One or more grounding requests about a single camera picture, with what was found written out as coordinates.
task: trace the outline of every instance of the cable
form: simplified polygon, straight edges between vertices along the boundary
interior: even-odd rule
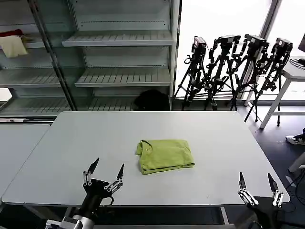
[[[300,63],[298,62],[298,60],[295,59],[295,58],[289,59],[289,62],[290,62],[293,66],[297,67],[298,69],[305,70],[305,66],[303,66],[302,64],[300,64]]]
[[[302,176],[303,173],[305,173],[304,169],[302,169],[301,174],[296,179],[294,179],[287,187],[285,187],[285,189],[288,189],[293,183],[295,183]]]
[[[286,204],[291,204],[291,205],[293,205],[293,206],[294,206],[293,210],[291,210],[291,211],[279,210],[279,211],[282,211],[282,212],[284,212],[284,213],[292,213],[292,212],[294,212],[294,211],[296,210],[296,206],[295,206],[294,203],[292,203],[292,202],[285,203],[285,206],[286,206]]]
[[[298,191],[299,185],[300,185],[300,183],[301,183],[302,179],[304,178],[304,176],[305,176],[305,173],[303,173],[303,175],[302,175],[302,177],[301,177],[300,181],[297,183],[297,185],[296,185],[296,187],[295,187],[295,197],[297,198],[297,200],[298,200],[298,201],[299,201],[299,202],[300,202],[302,205],[304,205],[304,206],[305,206],[305,203],[301,201],[301,198],[300,198],[300,197],[298,196],[298,194],[297,194],[297,191]]]

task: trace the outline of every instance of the white shelf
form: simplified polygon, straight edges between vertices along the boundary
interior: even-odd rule
[[[53,68],[0,71],[0,88],[61,87]]]
[[[42,41],[42,39],[39,35],[31,34],[27,37],[31,38],[32,40],[24,43],[24,46],[26,48],[29,48],[29,49],[31,49],[31,48],[44,48],[43,41]]]
[[[133,111],[135,97],[98,97],[89,105],[88,111]]]
[[[88,68],[77,87],[169,86],[170,74],[162,68]]]
[[[147,31],[81,31],[62,42],[74,46],[169,46],[173,38],[167,30]]]
[[[0,109],[0,115],[52,116],[70,110],[65,98],[12,98]]]

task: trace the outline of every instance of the red cloth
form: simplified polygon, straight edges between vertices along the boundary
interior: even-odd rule
[[[22,36],[23,33],[20,29],[7,31],[7,32],[0,32],[0,37],[8,37],[8,36]]]

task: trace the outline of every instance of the cream cloth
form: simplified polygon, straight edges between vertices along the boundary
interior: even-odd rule
[[[28,54],[19,36],[0,37],[0,46],[8,58]]]

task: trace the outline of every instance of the tripod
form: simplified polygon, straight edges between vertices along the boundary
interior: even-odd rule
[[[274,91],[276,89],[275,82],[282,76],[282,74],[281,74],[282,69],[286,66],[286,64],[289,60],[290,52],[291,52],[292,48],[293,48],[293,44],[290,41],[284,40],[281,38],[276,39],[276,43],[273,46],[272,51],[271,51],[272,56],[270,57],[270,62],[269,62],[269,65],[272,64],[272,67],[264,81],[264,84],[263,84],[261,90],[259,91],[255,100],[253,101],[253,105],[250,108],[250,111],[248,112],[247,117],[244,120],[245,122],[249,118],[250,113],[252,112],[254,106],[256,107],[256,113],[257,113],[257,102],[258,102],[259,97],[263,94],[263,92],[268,90],[269,88],[271,89],[271,91]],[[273,80],[271,81],[270,79],[271,79],[271,75],[273,72],[275,72],[275,76],[274,76]]]
[[[230,79],[231,81],[231,90],[234,92],[234,85],[233,85],[233,79],[232,79],[232,63],[233,60],[230,60],[228,54],[230,53],[230,49],[233,46],[234,43],[234,48],[233,48],[233,53],[232,56],[235,55],[235,51],[237,48],[237,44],[239,43],[239,39],[241,36],[233,36],[233,35],[228,35],[228,36],[222,36],[219,37],[214,41],[213,48],[210,50],[209,53],[209,59],[211,60],[211,63],[207,65],[208,73],[207,73],[207,84],[206,84],[206,91],[208,92],[208,97],[204,102],[204,110],[206,111],[206,108],[208,107],[208,104],[210,103],[212,106],[212,109],[214,111],[217,111],[217,103],[214,100],[214,96],[217,92],[220,92],[223,90],[224,85],[226,84],[226,81]],[[214,51],[217,48],[218,44],[220,44],[222,51],[221,54],[217,57],[217,60],[214,62]],[[217,65],[219,62],[218,68],[216,75],[211,78],[212,71],[214,67]],[[220,78],[223,66],[227,62],[228,65],[228,73],[229,75],[227,77],[223,77],[222,79]]]
[[[244,61],[246,61],[242,76],[240,79],[237,80],[238,86],[236,88],[235,93],[233,94],[233,98],[228,102],[228,104],[231,102],[230,110],[233,110],[233,107],[235,107],[235,110],[237,111],[237,97],[239,93],[247,92],[247,91],[243,91],[246,87],[250,87],[250,91],[254,91],[255,95],[257,95],[258,93],[257,91],[258,70],[256,69],[256,56],[257,56],[257,52],[260,49],[262,49],[263,54],[266,53],[269,44],[266,42],[265,39],[249,34],[245,35],[243,48],[247,45],[247,43],[249,43],[247,55],[240,62],[238,62],[236,64],[236,67],[234,68],[234,72],[236,72],[237,69],[240,67],[240,65]],[[253,74],[248,82],[243,83],[251,63],[253,64],[254,67]]]
[[[185,64],[189,64],[189,67],[181,81],[181,83],[178,85],[178,90],[176,91],[174,98],[176,98],[180,88],[182,88],[185,91],[185,97],[182,102],[182,111],[184,110],[185,106],[189,106],[192,102],[194,95],[199,92],[202,88],[202,85],[200,84],[200,77],[201,77],[201,70],[203,70],[203,74],[205,75],[204,69],[203,69],[203,60],[205,57],[205,51],[206,51],[206,42],[203,38],[195,36],[194,43],[192,45],[192,57],[188,55],[188,58],[184,61]],[[185,89],[183,87],[183,83],[187,76],[190,76],[189,83],[187,85],[187,88]]]

